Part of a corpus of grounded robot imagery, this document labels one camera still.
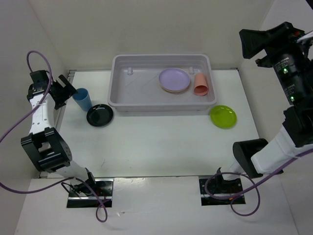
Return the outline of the blue plastic cup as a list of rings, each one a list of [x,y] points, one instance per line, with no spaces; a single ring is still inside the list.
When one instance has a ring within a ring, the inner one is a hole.
[[[85,88],[78,88],[72,98],[84,112],[87,112],[92,107],[88,90]]]

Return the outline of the coral plastic cup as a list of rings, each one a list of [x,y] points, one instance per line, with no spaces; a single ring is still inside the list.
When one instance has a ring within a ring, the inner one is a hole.
[[[209,90],[206,77],[203,73],[197,73],[194,78],[194,94],[198,96],[207,95]]]

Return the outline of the purple plastic plate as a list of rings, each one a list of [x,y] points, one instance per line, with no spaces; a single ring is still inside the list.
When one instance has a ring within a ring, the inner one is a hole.
[[[178,91],[182,90],[190,85],[191,79],[189,75],[177,68],[169,68],[163,70],[158,77],[161,86]]]

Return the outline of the orange plastic plate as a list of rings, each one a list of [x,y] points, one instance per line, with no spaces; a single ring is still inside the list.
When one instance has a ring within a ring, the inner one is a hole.
[[[163,90],[169,92],[169,93],[178,94],[178,93],[185,92],[186,90],[188,90],[189,86],[186,87],[186,88],[184,88],[184,89],[182,89],[182,90],[178,90],[178,91],[170,90],[170,89],[167,89],[167,88],[165,88],[165,87],[163,87],[163,86],[161,86],[161,88],[162,88]]]

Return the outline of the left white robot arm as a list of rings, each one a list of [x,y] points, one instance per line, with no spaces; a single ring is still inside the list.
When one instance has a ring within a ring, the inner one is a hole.
[[[30,73],[33,83],[27,99],[33,110],[32,125],[21,145],[39,172],[55,173],[71,182],[71,190],[79,195],[93,195],[97,183],[92,173],[79,166],[72,157],[68,144],[55,128],[54,111],[66,105],[77,90],[60,75],[62,83],[49,79],[45,70]]]

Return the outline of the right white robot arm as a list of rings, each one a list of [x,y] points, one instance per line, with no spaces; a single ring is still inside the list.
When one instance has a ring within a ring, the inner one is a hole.
[[[214,186],[219,192],[226,192],[241,173],[252,179],[277,174],[313,150],[313,62],[308,58],[312,33],[284,22],[264,31],[242,29],[239,35],[245,59],[260,51],[266,53],[255,61],[256,65],[274,69],[290,106],[271,141],[255,139],[233,144],[234,161],[217,170]]]

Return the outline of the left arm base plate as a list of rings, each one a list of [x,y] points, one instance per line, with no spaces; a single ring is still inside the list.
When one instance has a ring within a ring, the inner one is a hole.
[[[113,178],[99,178],[95,179],[96,188],[94,189],[97,196],[104,203],[106,208],[112,207],[112,195],[113,195]],[[97,208],[100,203],[96,197],[92,194],[84,194],[82,192],[77,193],[73,191],[73,186],[69,183],[63,183],[68,193],[67,208]]]

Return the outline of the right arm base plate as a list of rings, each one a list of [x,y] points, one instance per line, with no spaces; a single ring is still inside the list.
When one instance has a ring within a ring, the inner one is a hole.
[[[211,198],[205,191],[205,182],[208,177],[199,177],[200,197],[202,206],[230,205],[230,200],[220,200]],[[230,181],[226,185],[217,185],[217,181],[213,178],[207,184],[207,190],[215,196],[230,196],[243,190],[241,179]]]

